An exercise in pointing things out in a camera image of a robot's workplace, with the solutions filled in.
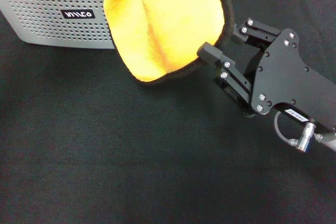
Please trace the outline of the right gripper silver black body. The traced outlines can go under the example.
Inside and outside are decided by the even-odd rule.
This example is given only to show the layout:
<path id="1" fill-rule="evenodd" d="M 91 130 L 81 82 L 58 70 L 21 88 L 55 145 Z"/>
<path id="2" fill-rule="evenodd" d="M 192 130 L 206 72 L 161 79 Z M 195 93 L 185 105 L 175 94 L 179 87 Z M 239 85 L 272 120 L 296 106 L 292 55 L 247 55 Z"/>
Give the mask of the right gripper silver black body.
<path id="1" fill-rule="evenodd" d="M 335 147 L 335 84 L 304 63 L 296 32 L 282 30 L 245 74 L 251 78 L 250 105 L 256 114 L 276 109 L 303 125 L 300 139 L 287 143 L 305 152 L 315 137 Z"/>

